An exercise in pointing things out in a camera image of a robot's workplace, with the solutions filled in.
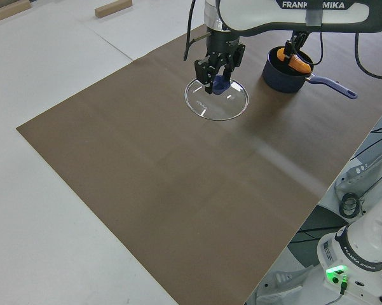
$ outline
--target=pot handle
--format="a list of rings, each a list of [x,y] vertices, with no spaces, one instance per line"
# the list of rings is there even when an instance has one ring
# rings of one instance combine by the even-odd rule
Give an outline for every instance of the pot handle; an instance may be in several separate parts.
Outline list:
[[[356,92],[347,89],[346,87],[331,80],[330,78],[325,78],[323,76],[311,74],[308,78],[305,78],[305,80],[311,84],[327,85],[328,87],[331,87],[332,89],[336,90],[339,93],[342,93],[343,95],[347,96],[348,98],[351,98],[352,100],[357,98]]]

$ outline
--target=wooden block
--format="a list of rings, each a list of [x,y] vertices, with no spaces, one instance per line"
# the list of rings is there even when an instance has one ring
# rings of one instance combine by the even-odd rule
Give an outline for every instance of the wooden block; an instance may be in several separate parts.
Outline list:
[[[19,0],[9,5],[0,8],[0,20],[13,16],[21,11],[25,11],[31,8],[29,0]]]
[[[99,8],[95,8],[95,15],[98,18],[103,18],[110,14],[116,13],[117,11],[121,11],[121,10],[124,10],[125,8],[129,8],[132,5],[133,5],[132,0],[117,0],[107,5],[103,5]]]

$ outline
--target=saucepan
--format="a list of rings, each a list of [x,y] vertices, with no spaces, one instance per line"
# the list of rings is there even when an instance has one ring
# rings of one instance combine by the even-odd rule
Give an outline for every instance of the saucepan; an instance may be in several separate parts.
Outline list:
[[[273,48],[268,53],[267,62],[263,70],[263,78],[265,82],[276,91],[285,93],[297,92],[307,81],[311,84],[327,85],[328,87],[331,87],[332,89],[347,96],[348,98],[357,98],[357,94],[355,92],[347,89],[338,82],[323,76],[314,75],[312,73],[313,65],[310,65],[311,73],[308,74],[302,74],[301,72],[298,72],[289,67],[287,64],[277,58],[277,51],[280,48],[283,48],[283,46]],[[299,55],[305,61],[312,63],[311,58],[304,52],[299,51]]]

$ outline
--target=transparent pot lid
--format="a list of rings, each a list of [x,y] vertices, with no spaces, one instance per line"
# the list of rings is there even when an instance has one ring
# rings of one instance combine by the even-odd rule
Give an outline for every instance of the transparent pot lid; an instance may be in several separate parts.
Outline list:
[[[230,86],[221,94],[208,94],[196,79],[185,89],[185,101],[191,110],[205,119],[225,121],[241,115],[249,104],[245,88],[230,79]]]

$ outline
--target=brown table surface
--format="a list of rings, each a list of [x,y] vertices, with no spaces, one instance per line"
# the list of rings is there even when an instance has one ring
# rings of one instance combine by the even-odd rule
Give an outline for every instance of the brown table surface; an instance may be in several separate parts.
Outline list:
[[[382,115],[382,81],[357,68],[349,34],[325,35],[315,72],[357,100],[308,83],[269,88],[267,52],[289,36],[242,39],[234,78],[250,104],[237,119],[187,108],[205,46],[183,62],[180,37],[18,128],[180,305],[242,304]],[[382,36],[362,43],[382,62]],[[318,49],[314,34],[304,50],[317,60]]]

